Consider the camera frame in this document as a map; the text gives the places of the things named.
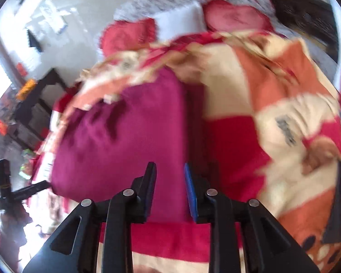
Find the red heart pillow right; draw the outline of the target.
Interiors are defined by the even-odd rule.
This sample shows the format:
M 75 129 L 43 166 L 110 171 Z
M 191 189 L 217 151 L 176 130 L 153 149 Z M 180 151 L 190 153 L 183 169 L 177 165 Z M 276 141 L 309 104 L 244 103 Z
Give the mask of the red heart pillow right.
M 203 5 L 203 14 L 206 26 L 211 31 L 274 32 L 270 18 L 253 6 L 234 5 L 226 0 L 210 0 Z

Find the black wall shelf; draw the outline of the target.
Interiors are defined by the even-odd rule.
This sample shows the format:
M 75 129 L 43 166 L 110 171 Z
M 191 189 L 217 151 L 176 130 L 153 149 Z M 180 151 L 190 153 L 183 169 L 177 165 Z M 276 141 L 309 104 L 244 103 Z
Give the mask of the black wall shelf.
M 28 36 L 28 40 L 29 40 L 29 47 L 35 48 L 37 50 L 37 52 L 42 53 L 43 52 L 42 46 L 41 46 L 40 42 L 36 39 L 36 37 L 34 36 L 32 31 L 27 30 L 27 36 Z

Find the dark carved wooden headboard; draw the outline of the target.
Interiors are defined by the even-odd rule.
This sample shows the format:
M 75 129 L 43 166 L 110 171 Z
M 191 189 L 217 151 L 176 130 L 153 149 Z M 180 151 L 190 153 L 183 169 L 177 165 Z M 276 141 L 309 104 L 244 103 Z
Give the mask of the dark carved wooden headboard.
M 321 0 L 271 0 L 276 17 L 289 28 L 297 28 L 319 40 L 326 53 L 338 61 L 339 42 L 332 6 Z

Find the dark wooden cabinet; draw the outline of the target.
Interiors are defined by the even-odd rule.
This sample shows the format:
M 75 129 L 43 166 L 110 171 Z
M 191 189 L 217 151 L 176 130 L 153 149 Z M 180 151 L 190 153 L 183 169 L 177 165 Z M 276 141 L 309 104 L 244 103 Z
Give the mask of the dark wooden cabinet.
M 11 114 L 8 134 L 23 150 L 34 151 L 35 146 L 21 139 L 20 129 L 25 129 L 29 136 L 36 138 L 38 142 L 42 142 L 48 133 L 52 107 L 43 100 L 42 95 L 49 86 L 59 86 L 64 92 L 68 88 L 58 71 L 51 68 L 26 98 L 18 101 Z

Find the white pillow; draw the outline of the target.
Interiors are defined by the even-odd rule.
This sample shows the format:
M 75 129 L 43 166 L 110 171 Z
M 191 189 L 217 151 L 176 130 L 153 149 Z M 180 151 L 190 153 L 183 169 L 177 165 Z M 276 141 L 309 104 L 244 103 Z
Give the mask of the white pillow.
M 159 12 L 153 16 L 158 41 L 170 41 L 183 35 L 207 31 L 203 8 L 193 1 L 185 6 Z

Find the red heart pillow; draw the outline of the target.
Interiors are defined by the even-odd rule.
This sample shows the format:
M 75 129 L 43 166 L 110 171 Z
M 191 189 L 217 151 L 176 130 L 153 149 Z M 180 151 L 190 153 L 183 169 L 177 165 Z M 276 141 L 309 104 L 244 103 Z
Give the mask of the red heart pillow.
M 203 5 L 203 14 L 206 26 L 211 31 L 274 32 L 270 18 L 253 6 L 234 5 L 226 0 L 210 0 Z
M 136 22 L 115 21 L 102 32 L 99 48 L 105 57 L 156 41 L 156 22 L 145 18 Z

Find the orange yellow box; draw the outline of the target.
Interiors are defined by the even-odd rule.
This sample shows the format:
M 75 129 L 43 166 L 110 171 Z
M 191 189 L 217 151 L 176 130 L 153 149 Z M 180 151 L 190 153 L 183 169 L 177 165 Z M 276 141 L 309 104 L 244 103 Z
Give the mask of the orange yellow box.
M 24 101 L 29 93 L 36 87 L 37 81 L 34 79 L 29 79 L 26 81 L 24 86 L 16 94 L 16 99 L 18 101 Z

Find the maroon fleece garment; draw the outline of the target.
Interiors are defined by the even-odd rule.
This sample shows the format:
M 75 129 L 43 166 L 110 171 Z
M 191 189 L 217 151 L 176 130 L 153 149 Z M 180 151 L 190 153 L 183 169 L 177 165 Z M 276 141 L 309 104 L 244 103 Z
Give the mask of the maroon fleece garment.
M 203 105 L 202 84 L 183 83 L 163 68 L 154 82 L 126 88 L 112 104 L 76 110 L 56 151 L 53 191 L 101 202 L 128 188 L 154 162 L 151 221 L 188 221 L 184 166 L 197 173 L 208 166 Z

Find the orange red cream blanket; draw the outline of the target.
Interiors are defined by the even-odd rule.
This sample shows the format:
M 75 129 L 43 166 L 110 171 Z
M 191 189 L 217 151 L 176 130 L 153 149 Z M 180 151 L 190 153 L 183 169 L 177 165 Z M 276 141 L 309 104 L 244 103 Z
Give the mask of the orange red cream blanket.
M 265 31 L 199 33 L 116 52 L 80 75 L 43 142 L 37 180 L 52 183 L 56 151 L 76 110 L 112 104 L 123 90 L 170 69 L 204 86 L 203 120 L 211 186 L 234 200 L 256 198 L 320 272 L 341 257 L 341 99 L 300 38 Z M 53 189 L 30 207 L 46 233 L 74 209 Z M 133 260 L 156 272 L 206 272 L 208 225 L 153 222 L 133 227 Z

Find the red heart pillow left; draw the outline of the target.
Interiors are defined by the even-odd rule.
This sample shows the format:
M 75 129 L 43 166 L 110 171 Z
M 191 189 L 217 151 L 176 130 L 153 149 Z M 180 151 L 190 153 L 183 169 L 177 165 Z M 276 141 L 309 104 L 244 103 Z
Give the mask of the red heart pillow left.
M 102 32 L 99 48 L 105 57 L 156 41 L 156 22 L 145 18 L 136 22 L 115 21 Z

